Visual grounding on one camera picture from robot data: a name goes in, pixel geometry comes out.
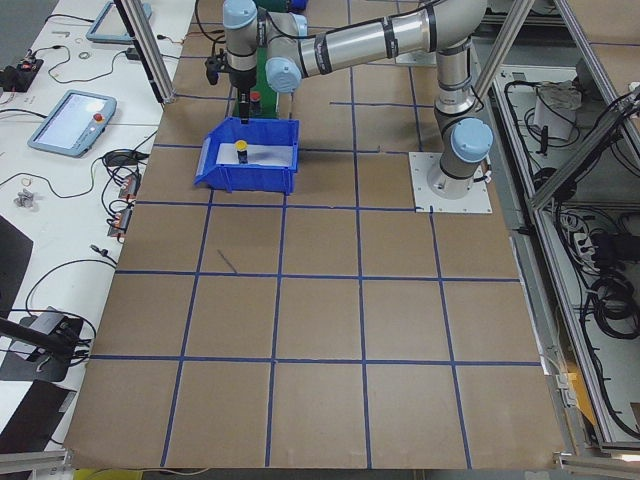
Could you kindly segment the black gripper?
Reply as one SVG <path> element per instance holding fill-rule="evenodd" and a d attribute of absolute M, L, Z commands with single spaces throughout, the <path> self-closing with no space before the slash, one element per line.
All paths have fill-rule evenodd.
<path fill-rule="evenodd" d="M 236 90 L 238 98 L 238 115 L 242 124 L 249 122 L 249 104 L 251 89 L 254 87 L 253 74 L 239 74 L 236 77 Z"/>

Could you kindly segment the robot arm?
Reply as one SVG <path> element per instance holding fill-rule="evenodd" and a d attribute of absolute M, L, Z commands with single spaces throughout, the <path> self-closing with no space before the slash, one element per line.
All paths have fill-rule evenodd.
<path fill-rule="evenodd" d="M 216 83 L 218 74 L 228 74 L 246 122 L 259 49 L 267 52 L 267 83 L 278 93 L 294 92 L 305 78 L 418 50 L 433 52 L 439 88 L 435 115 L 444 151 L 427 181 L 439 197 L 458 200 L 471 190 L 493 143 L 491 129 L 471 116 L 479 102 L 470 71 L 471 35 L 485 10 L 483 1 L 426 1 L 405 13 L 311 34 L 302 15 L 271 12 L 253 1 L 226 1 L 225 46 L 207 59 L 207 78 Z"/>

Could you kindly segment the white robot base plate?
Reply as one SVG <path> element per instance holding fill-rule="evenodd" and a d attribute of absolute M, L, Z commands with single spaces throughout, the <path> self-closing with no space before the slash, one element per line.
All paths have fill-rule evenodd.
<path fill-rule="evenodd" d="M 480 165 L 466 180 L 448 177 L 440 169 L 441 153 L 410 152 L 415 210 L 423 213 L 491 214 L 487 181 Z"/>

